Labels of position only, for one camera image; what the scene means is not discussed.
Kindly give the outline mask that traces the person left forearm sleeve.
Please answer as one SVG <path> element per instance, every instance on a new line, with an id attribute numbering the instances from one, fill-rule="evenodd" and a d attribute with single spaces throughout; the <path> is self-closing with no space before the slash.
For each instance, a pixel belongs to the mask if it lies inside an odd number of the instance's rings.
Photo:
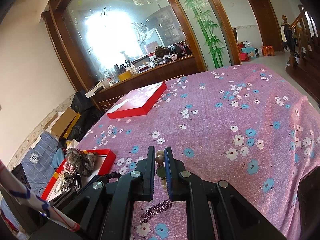
<path id="1" fill-rule="evenodd" d="M 20 205 L 26 205 L 39 211 L 49 220 L 71 230 L 72 232 L 79 231 L 80 225 L 74 220 L 67 217 L 60 210 L 51 206 L 47 201 L 31 192 L 25 185 L 23 185 L 1 162 L 1 186 L 17 200 Z"/>

